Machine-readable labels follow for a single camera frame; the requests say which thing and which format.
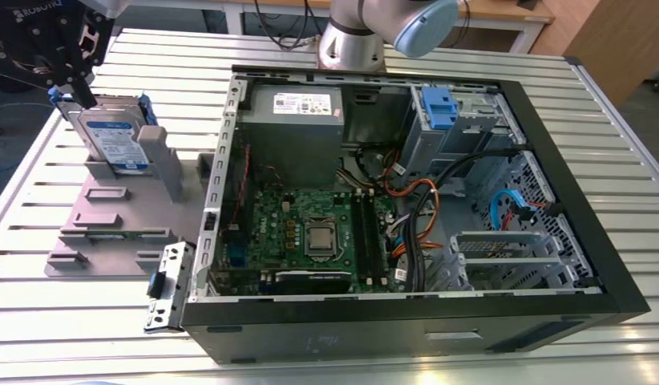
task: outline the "power supply label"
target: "power supply label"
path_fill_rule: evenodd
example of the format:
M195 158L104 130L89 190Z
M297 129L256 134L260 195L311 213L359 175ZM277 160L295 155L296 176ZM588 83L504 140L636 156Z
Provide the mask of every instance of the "power supply label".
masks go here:
M288 115L331 115L332 101L327 94L276 94L272 113Z
M129 123L86 122L86 127L108 163L129 172L148 168L146 155L132 139L134 130Z

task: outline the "floor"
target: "floor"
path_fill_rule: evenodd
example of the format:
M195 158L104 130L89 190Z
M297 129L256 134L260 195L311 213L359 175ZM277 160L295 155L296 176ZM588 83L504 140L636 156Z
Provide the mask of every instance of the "floor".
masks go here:
M659 162L659 93L641 84L619 109L644 145ZM0 91L0 105L5 103L48 103L46 93L33 89L10 94ZM0 193L29 146L40 132L50 108L13 105L0 108Z
M40 133L53 107L41 89L20 93L0 91L0 106L10 103L42 103L44 105L14 104L0 107L0 194L13 171Z
M652 84L639 86L619 113L659 163L659 93L652 91Z

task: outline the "blue plastic clip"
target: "blue plastic clip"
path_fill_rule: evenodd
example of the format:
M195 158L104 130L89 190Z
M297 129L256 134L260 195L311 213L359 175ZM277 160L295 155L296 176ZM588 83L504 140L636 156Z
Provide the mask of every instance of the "blue plastic clip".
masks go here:
M452 129L457 119L457 102L448 88L423 87L423 105L432 130Z

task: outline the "cpu socket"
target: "cpu socket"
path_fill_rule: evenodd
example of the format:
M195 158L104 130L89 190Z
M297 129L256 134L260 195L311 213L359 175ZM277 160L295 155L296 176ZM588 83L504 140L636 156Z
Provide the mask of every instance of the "cpu socket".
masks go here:
M331 217L305 220L305 256L316 262L327 262L337 256L337 224Z

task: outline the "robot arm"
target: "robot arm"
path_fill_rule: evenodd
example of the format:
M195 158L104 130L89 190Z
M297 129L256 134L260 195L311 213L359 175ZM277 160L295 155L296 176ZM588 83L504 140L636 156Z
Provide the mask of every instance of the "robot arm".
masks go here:
M104 62L113 19L130 0L0 1L0 75L73 94L96 105L92 67ZM456 0L333 0L321 37L323 67L379 71L383 41L407 56L421 56L448 35Z
M36 87L56 86L84 108L93 107L92 67L104 62L113 18L128 3L0 1L0 75Z
M408 57L429 53L457 19L457 0L332 0L319 60L335 70L379 71L387 41Z

